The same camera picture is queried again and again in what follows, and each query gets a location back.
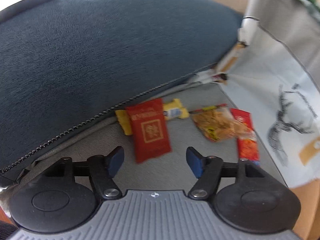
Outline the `yellow wafer bar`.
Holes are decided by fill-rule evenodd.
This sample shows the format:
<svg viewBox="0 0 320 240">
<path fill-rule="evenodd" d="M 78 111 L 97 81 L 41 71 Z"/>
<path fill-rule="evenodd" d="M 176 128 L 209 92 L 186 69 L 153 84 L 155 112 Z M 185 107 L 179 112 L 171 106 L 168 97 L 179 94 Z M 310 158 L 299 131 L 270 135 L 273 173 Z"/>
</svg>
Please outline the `yellow wafer bar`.
<svg viewBox="0 0 320 240">
<path fill-rule="evenodd" d="M 125 135 L 133 135 L 130 119 L 125 110 L 115 111 L 117 120 L 122 127 Z M 174 118 L 186 119 L 189 118 L 188 110 L 182 105 L 180 99 L 173 99 L 169 103 L 163 104 L 163 114 L 165 120 L 171 120 Z"/>
</svg>

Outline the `red long snack packet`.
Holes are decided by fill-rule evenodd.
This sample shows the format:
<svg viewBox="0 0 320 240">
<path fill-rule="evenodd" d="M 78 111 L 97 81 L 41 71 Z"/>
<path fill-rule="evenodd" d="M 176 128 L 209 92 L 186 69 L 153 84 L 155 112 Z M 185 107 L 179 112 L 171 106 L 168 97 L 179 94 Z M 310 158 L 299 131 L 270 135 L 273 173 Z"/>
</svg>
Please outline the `red long snack packet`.
<svg viewBox="0 0 320 240">
<path fill-rule="evenodd" d="M 235 108 L 231 108 L 230 111 L 233 118 L 240 123 L 240 127 L 236 132 L 239 158 L 250 160 L 259 166 L 258 142 L 253 128 L 251 114 Z"/>
</svg>

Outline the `clear cracker bag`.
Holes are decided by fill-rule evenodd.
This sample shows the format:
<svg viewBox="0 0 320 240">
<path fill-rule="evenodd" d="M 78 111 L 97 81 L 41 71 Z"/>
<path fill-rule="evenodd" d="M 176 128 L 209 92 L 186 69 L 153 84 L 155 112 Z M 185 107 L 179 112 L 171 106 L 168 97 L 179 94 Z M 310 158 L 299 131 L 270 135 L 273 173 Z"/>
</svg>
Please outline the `clear cracker bag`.
<svg viewBox="0 0 320 240">
<path fill-rule="evenodd" d="M 226 104 L 190 112 L 197 129 L 210 141 L 218 142 L 245 135 L 249 129 L 236 120 Z"/>
</svg>

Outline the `red envelope snack packet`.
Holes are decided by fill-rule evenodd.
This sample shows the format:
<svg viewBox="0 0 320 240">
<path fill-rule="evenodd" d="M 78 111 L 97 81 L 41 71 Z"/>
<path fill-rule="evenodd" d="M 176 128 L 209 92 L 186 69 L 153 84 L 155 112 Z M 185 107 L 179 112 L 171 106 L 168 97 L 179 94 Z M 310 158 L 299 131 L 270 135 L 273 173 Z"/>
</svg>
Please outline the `red envelope snack packet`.
<svg viewBox="0 0 320 240">
<path fill-rule="evenodd" d="M 127 107 L 126 112 L 133 133 L 137 163 L 171 152 L 162 99 Z"/>
</svg>

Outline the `cardboard box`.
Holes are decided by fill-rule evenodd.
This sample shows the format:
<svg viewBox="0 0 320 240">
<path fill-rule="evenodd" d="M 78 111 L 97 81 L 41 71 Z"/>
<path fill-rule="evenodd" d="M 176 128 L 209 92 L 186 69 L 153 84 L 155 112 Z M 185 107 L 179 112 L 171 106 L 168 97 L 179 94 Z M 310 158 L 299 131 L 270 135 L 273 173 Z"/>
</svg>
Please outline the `cardboard box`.
<svg viewBox="0 0 320 240">
<path fill-rule="evenodd" d="M 313 180 L 300 187 L 291 188 L 301 204 L 299 218 L 293 231 L 301 239 L 319 239 L 320 236 L 320 182 Z"/>
</svg>

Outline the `deer print sofa cover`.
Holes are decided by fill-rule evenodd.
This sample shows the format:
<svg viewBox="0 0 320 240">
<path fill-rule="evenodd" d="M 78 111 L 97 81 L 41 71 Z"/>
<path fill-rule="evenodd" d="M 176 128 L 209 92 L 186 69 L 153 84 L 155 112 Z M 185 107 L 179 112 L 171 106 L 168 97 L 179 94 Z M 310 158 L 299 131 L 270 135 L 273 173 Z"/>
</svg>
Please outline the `deer print sofa cover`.
<svg viewBox="0 0 320 240">
<path fill-rule="evenodd" d="M 238 44 L 190 83 L 220 87 L 251 114 L 290 188 L 319 178 L 319 23 L 298 0 L 249 0 Z"/>
</svg>

